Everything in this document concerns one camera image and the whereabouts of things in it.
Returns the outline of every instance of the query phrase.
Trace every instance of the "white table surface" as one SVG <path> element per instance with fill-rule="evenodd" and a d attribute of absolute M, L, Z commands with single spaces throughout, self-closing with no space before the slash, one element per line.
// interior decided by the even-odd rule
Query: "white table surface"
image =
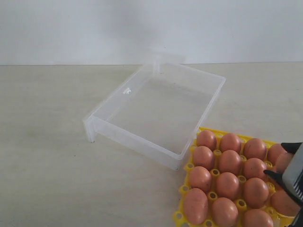
<path fill-rule="evenodd" d="M 303 140 L 303 63 L 207 64 L 226 77 L 205 126 Z M 184 171 L 82 118 L 137 66 L 0 67 L 0 227 L 172 227 Z"/>

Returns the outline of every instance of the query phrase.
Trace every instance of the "white wall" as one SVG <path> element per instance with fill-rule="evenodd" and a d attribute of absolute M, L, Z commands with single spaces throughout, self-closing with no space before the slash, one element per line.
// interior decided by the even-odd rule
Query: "white wall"
<path fill-rule="evenodd" d="M 302 0 L 0 0 L 0 64 L 303 61 Z"/>

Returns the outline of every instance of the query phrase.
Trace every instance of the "clear plastic container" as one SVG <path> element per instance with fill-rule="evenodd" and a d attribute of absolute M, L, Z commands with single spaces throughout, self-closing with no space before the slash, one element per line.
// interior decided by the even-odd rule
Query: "clear plastic container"
<path fill-rule="evenodd" d="M 178 170 L 225 78 L 184 65 L 143 65 L 83 121 L 98 133 Z"/>

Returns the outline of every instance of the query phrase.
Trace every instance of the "egg tray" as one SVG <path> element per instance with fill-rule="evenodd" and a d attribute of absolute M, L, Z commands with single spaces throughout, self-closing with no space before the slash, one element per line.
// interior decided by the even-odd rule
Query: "egg tray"
<path fill-rule="evenodd" d="M 212 203 L 218 198 L 218 196 L 216 194 L 216 191 L 215 191 L 215 188 L 214 188 L 214 184 L 215 184 L 216 178 L 220 175 L 220 171 L 217 169 L 218 158 L 221 155 L 221 151 L 219 150 L 219 144 L 220 144 L 221 137 L 223 135 L 227 134 L 228 132 L 200 127 L 200 131 L 203 131 L 203 130 L 212 131 L 213 133 L 215 133 L 215 136 L 216 136 L 216 139 L 217 139 L 217 146 L 216 146 L 216 149 L 213 151 L 214 156 L 215 156 L 215 166 L 214 166 L 214 169 L 212 169 L 210 171 L 210 173 L 212 175 L 212 179 L 213 179 L 212 180 L 212 187 L 211 187 L 210 192 L 207 193 L 207 198 L 208 198 L 208 202 L 209 202 L 209 206 L 208 206 L 209 211 L 208 211 L 206 220 L 200 225 L 193 225 L 193 224 L 189 223 L 187 221 L 186 217 L 184 216 L 184 213 L 183 213 L 184 197 L 185 197 L 186 193 L 191 189 L 191 187 L 188 183 L 188 176 L 189 176 L 190 171 L 195 167 L 194 164 L 192 163 L 192 153 L 196 148 L 196 140 L 194 140 L 193 145 L 189 148 L 189 151 L 191 152 L 189 161 L 184 166 L 184 170 L 187 173 L 186 177 L 185 177 L 185 180 L 184 180 L 184 184 L 179 188 L 179 192 L 180 192 L 182 198 L 180 199 L 180 202 L 179 202 L 178 211 L 176 211 L 173 214 L 173 219 L 176 223 L 176 227 L 184 227 L 184 226 L 189 226 L 189 227 L 218 227 L 214 223 L 214 221 L 212 220 L 212 215 L 211 215 L 210 210 L 211 210 Z M 243 135 L 239 135 L 239 134 L 238 134 L 238 136 L 241 139 L 240 157 L 241 157 L 242 161 L 245 162 L 246 158 L 243 155 L 243 147 L 244 147 L 245 143 L 248 140 L 252 139 L 252 137 L 243 136 Z M 267 150 L 273 144 L 275 144 L 275 142 L 271 142 L 271 141 L 268 141 L 268 140 L 263 140 L 263 141 L 266 144 Z M 268 169 L 271 169 L 273 167 L 272 164 L 267 160 L 267 158 L 265 158 L 263 161 L 267 165 Z M 243 227 L 243 225 L 241 224 L 242 216 L 243 216 L 245 211 L 247 211 L 251 208 L 246 205 L 246 202 L 244 201 L 244 199 L 241 195 L 243 185 L 246 182 L 246 178 L 242 175 L 242 170 L 240 172 L 240 175 L 237 176 L 237 177 L 239 179 L 241 190 L 240 190 L 238 198 L 233 202 L 235 203 L 235 205 L 237 206 L 238 211 L 239 211 L 239 218 L 238 218 L 236 227 Z M 285 215 L 282 215 L 282 214 L 276 212 L 275 209 L 270 206 L 270 197 L 276 191 L 274 182 L 269 179 L 268 181 L 266 181 L 266 184 L 268 185 L 268 188 L 269 188 L 269 198 L 268 198 L 265 206 L 262 207 L 261 210 L 264 210 L 266 213 L 268 213 L 270 215 L 270 217 L 272 218 L 272 220 L 274 222 L 274 227 L 285 227 L 285 226 L 290 225 L 291 222 L 293 221 L 294 217 L 287 217 Z"/>

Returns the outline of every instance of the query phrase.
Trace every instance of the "yellow egg tray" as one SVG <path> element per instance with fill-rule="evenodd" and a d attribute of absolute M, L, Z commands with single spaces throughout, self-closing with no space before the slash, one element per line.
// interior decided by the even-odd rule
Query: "yellow egg tray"
<path fill-rule="evenodd" d="M 218 169 L 216 169 L 217 168 L 217 163 L 218 163 L 218 157 L 221 155 L 221 151 L 219 150 L 220 140 L 221 140 L 221 137 L 223 135 L 227 134 L 228 132 L 200 127 L 200 131 L 203 131 L 203 130 L 210 130 L 210 131 L 214 132 L 215 135 L 216 135 L 216 138 L 217 138 L 217 147 L 216 147 L 216 150 L 214 150 L 215 166 L 214 166 L 214 169 L 212 169 L 210 171 L 213 179 L 216 179 L 220 175 L 220 171 Z M 252 139 L 252 137 L 243 136 L 243 135 L 239 135 L 239 134 L 237 134 L 237 135 L 239 136 L 239 138 L 242 141 L 240 157 L 242 158 L 242 161 L 245 162 L 246 158 L 243 155 L 243 147 L 244 147 L 245 143 L 248 140 Z M 263 141 L 265 142 L 267 149 L 270 148 L 273 144 L 275 144 L 275 142 L 271 142 L 271 141 L 268 141 L 268 140 L 263 140 Z M 207 198 L 208 198 L 208 202 L 209 202 L 209 206 L 208 206 L 209 211 L 208 211 L 206 220 L 200 225 L 193 225 L 193 224 L 190 224 L 187 221 L 186 217 L 183 214 L 184 197 L 185 197 L 186 193 L 191 189 L 191 187 L 188 183 L 188 176 L 189 176 L 190 171 L 195 167 L 194 164 L 192 163 L 192 152 L 195 150 L 195 148 L 196 148 L 196 140 L 194 140 L 193 145 L 189 148 L 189 151 L 191 152 L 191 155 L 190 155 L 189 161 L 184 166 L 184 170 L 186 171 L 187 174 L 186 174 L 186 177 L 185 177 L 185 180 L 184 180 L 184 184 L 179 188 L 179 192 L 180 192 L 182 198 L 180 199 L 180 202 L 179 202 L 178 211 L 176 211 L 173 214 L 173 219 L 176 223 L 176 227 L 184 227 L 184 226 L 189 226 L 189 227 L 218 227 L 214 223 L 214 221 L 212 220 L 212 214 L 210 212 L 211 204 L 218 198 L 218 196 L 215 192 L 215 189 L 214 189 L 214 184 L 215 184 L 214 180 L 212 181 L 212 188 L 211 188 L 210 192 L 207 194 Z M 273 167 L 272 164 L 267 160 L 267 158 L 264 160 L 264 162 L 266 163 L 268 169 L 271 169 Z M 237 177 L 239 179 L 239 182 L 240 182 L 240 185 L 241 185 L 241 191 L 242 191 L 243 185 L 246 182 L 246 178 L 241 174 L 242 174 L 242 170 L 240 172 L 240 175 L 237 176 Z M 276 212 L 275 209 L 270 206 L 270 197 L 276 191 L 274 182 L 269 179 L 266 182 L 266 184 L 268 185 L 270 196 L 269 196 L 265 206 L 263 208 L 261 208 L 261 210 L 264 210 L 266 213 L 268 213 L 271 216 L 272 220 L 274 221 L 274 227 L 285 227 L 285 226 L 290 225 L 291 222 L 293 221 L 294 217 L 284 216 L 284 215 Z M 248 207 L 246 205 L 246 202 L 244 201 L 241 193 L 239 194 L 238 198 L 233 202 L 236 204 L 236 206 L 238 208 L 238 211 L 239 211 L 239 218 L 238 218 L 238 222 L 236 224 L 236 227 L 243 227 L 242 224 L 241 224 L 242 215 L 244 214 L 245 211 L 249 210 L 250 207 Z"/>

